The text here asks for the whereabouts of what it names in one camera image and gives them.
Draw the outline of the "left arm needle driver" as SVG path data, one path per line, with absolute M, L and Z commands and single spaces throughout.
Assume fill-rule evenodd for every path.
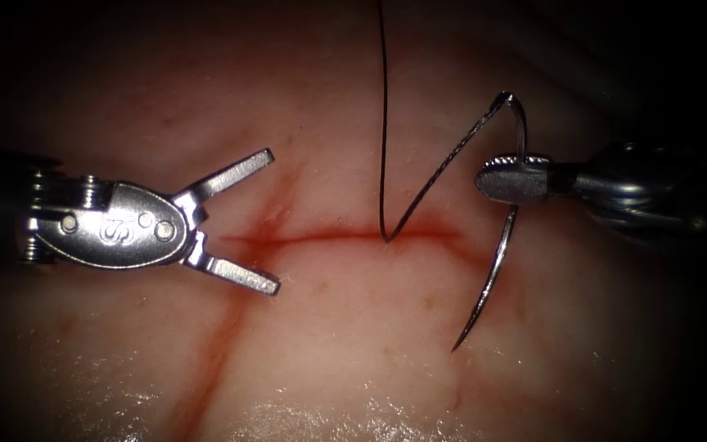
M 105 270 L 182 261 L 191 225 L 169 196 L 127 181 L 35 172 L 27 193 L 28 264 L 65 259 Z

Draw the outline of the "left arm needle driver jaw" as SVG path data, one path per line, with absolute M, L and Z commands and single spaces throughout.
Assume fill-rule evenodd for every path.
M 229 259 L 216 258 L 208 253 L 205 245 L 208 237 L 196 232 L 193 245 L 182 264 L 199 272 L 243 286 L 252 291 L 275 296 L 281 288 L 277 277 L 239 265 Z
M 184 214 L 189 225 L 201 225 L 208 218 L 204 209 L 208 199 L 256 174 L 274 160 L 275 157 L 269 148 L 256 151 L 190 184 L 174 194 L 171 201 Z

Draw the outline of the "right arm needle driver jaw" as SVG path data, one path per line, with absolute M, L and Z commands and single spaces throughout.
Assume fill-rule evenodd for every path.
M 499 154 L 484 162 L 484 167 L 492 167 L 496 165 L 513 165 L 518 163 L 526 164 L 543 164 L 551 163 L 552 158 L 543 155 L 527 155 L 524 159 L 517 155 Z
M 548 165 L 486 165 L 475 177 L 476 188 L 492 201 L 512 205 L 542 203 L 549 197 Z

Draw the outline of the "right arm needle driver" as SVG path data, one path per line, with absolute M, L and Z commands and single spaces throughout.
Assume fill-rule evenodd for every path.
M 641 246 L 707 246 L 707 156 L 689 147 L 616 143 L 582 163 L 554 163 L 547 191 L 583 202 Z

